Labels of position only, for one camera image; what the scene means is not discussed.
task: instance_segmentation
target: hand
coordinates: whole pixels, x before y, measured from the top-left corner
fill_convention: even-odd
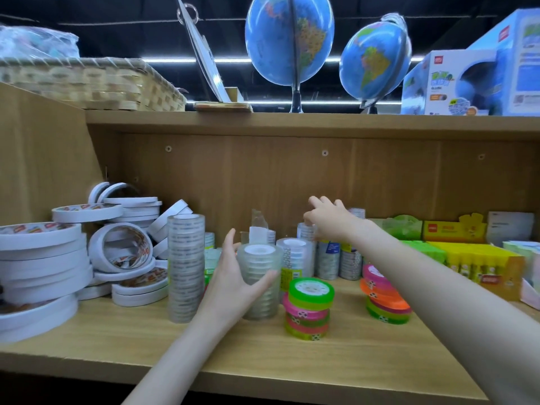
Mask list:
[[[210,317],[210,321],[219,322],[226,331],[238,322],[279,274],[277,271],[268,271],[257,283],[247,285],[235,255],[240,243],[233,244],[234,232],[231,229],[223,242],[218,266],[197,312],[197,316]]]
[[[345,209],[341,200],[334,204],[325,196],[318,199],[309,198],[314,207],[312,211],[304,213],[304,219],[317,226],[315,237],[338,243],[351,243],[351,237],[359,224],[360,219]]]

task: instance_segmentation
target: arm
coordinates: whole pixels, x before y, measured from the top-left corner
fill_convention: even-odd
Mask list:
[[[213,349],[249,306],[272,284],[278,272],[267,272],[248,286],[240,274],[233,245],[234,229],[197,314],[156,365],[131,391],[123,405],[178,405]]]
[[[407,247],[326,197],[305,218],[325,238],[350,243],[398,289],[416,314],[496,404],[540,403],[540,324],[495,294]]]

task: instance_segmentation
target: metal ring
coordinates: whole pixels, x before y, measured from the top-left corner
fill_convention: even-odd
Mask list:
[[[184,4],[184,7],[186,7],[186,9],[187,8],[193,9],[193,11],[195,12],[195,18],[192,18],[191,20],[193,21],[193,24],[197,24],[199,22],[199,12],[195,8],[195,6],[193,4],[186,3]],[[181,25],[184,25],[184,20],[182,20],[182,14],[180,13],[179,8],[176,10],[176,18],[178,19]]]

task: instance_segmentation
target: forearm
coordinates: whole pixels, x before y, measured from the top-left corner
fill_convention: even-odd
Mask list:
[[[538,403],[540,324],[369,220],[351,238],[494,403]]]
[[[179,405],[227,329],[195,316],[123,405]]]

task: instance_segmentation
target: blue box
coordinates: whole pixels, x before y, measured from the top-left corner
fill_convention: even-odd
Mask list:
[[[431,51],[403,79],[401,113],[489,115],[494,49]]]
[[[540,8],[516,10],[468,50],[494,48],[492,115],[540,115]]]

